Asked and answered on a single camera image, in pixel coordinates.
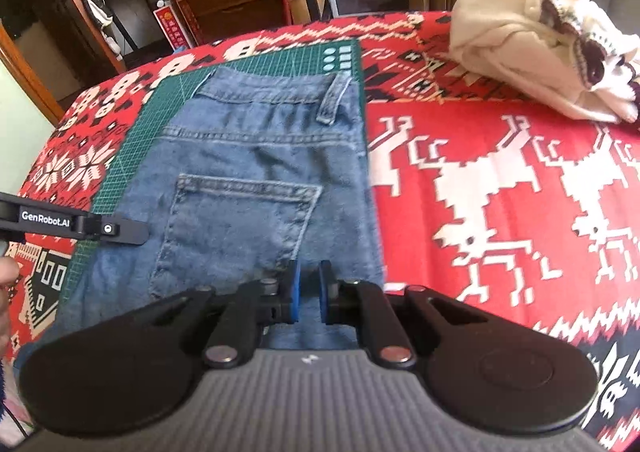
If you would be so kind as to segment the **person's left hand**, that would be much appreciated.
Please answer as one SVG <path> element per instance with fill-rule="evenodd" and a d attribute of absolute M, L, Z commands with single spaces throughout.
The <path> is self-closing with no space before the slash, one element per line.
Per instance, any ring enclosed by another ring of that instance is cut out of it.
<path fill-rule="evenodd" d="M 20 279 L 20 266 L 11 257 L 0 258 L 0 356 L 6 354 L 11 338 L 9 287 Z"/>

